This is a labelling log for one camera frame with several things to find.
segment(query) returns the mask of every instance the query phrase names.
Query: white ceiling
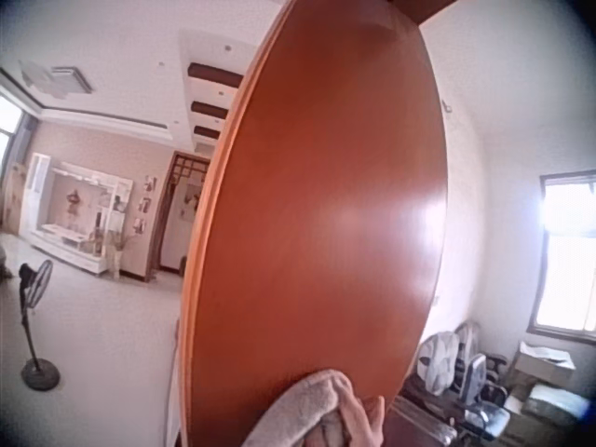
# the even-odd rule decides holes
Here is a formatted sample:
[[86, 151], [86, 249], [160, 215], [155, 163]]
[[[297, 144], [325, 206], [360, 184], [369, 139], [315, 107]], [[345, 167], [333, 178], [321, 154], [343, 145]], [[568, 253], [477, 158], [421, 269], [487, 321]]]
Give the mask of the white ceiling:
[[596, 48], [565, 3], [459, 0], [421, 30], [482, 137], [596, 115]]
[[0, 66], [23, 86], [19, 60], [76, 66], [91, 95], [29, 92], [48, 107], [165, 125], [172, 146], [193, 150], [192, 99], [229, 106], [234, 91], [189, 84], [189, 62], [244, 74], [279, 10], [277, 0], [15, 0], [0, 22]]
[[[170, 145], [194, 150], [192, 101], [229, 108], [234, 88], [189, 79], [188, 64], [244, 74], [283, 0], [13, 0], [0, 22], [0, 66], [22, 81], [18, 60], [74, 65], [91, 95], [45, 106], [148, 121]], [[565, 4], [459, 0], [421, 26], [433, 64], [449, 77], [481, 136], [595, 112], [596, 54]], [[232, 48], [226, 51], [225, 46]]]

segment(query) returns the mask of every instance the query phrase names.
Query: beige wall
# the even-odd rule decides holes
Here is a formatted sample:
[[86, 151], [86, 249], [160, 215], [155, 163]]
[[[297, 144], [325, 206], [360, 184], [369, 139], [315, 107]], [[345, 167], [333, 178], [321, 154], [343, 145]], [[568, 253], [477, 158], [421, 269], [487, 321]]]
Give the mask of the beige wall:
[[[135, 217], [147, 220], [145, 233], [132, 239], [122, 256], [122, 269], [145, 275], [149, 243], [156, 217], [157, 202], [172, 157], [170, 147], [99, 130], [83, 129], [54, 123], [40, 123], [29, 147], [29, 155], [39, 152], [73, 163], [134, 181], [130, 195], [125, 235], [132, 234]], [[145, 175], [157, 177], [157, 188], [150, 196], [147, 214], [137, 211]]]

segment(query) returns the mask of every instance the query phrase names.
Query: wooden ceiling beam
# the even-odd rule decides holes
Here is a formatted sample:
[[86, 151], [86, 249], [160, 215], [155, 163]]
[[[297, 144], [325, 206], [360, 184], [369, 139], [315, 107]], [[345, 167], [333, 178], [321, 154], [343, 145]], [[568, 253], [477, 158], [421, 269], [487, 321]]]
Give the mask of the wooden ceiling beam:
[[202, 126], [195, 126], [195, 134], [202, 137], [212, 138], [214, 140], [220, 138], [219, 130], [204, 128]]
[[456, 0], [388, 0], [416, 25], [427, 21]]
[[227, 110], [222, 107], [217, 107], [215, 105], [206, 104], [204, 102], [193, 101], [193, 104], [190, 106], [190, 110], [197, 114], [209, 115], [213, 116], [214, 118], [227, 118]]
[[215, 82], [224, 86], [238, 88], [244, 77], [242, 74], [227, 72], [221, 68], [210, 67], [200, 63], [191, 63], [188, 66], [188, 75], [196, 79]]

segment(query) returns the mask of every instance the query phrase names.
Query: white cabinet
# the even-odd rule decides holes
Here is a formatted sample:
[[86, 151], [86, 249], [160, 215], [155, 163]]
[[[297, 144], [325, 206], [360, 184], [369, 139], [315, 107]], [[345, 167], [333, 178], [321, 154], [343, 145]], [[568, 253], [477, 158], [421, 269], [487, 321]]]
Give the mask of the white cabinet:
[[[19, 233], [35, 247], [99, 275], [108, 268], [108, 231], [124, 230], [132, 186], [132, 180], [35, 153], [23, 193]], [[95, 197], [83, 200], [86, 216], [64, 212], [68, 206], [64, 193], [71, 190]]]

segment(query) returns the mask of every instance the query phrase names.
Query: white floor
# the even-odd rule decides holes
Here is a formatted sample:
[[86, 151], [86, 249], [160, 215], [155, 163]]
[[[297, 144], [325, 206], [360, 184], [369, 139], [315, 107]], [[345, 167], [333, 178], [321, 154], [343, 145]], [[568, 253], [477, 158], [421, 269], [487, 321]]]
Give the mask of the white floor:
[[[0, 235], [7, 266], [37, 269], [44, 253]], [[161, 447], [182, 280], [151, 284], [94, 276], [54, 261], [31, 315], [37, 355], [61, 372], [57, 388], [27, 388], [19, 279], [0, 285], [0, 429], [26, 447]]]

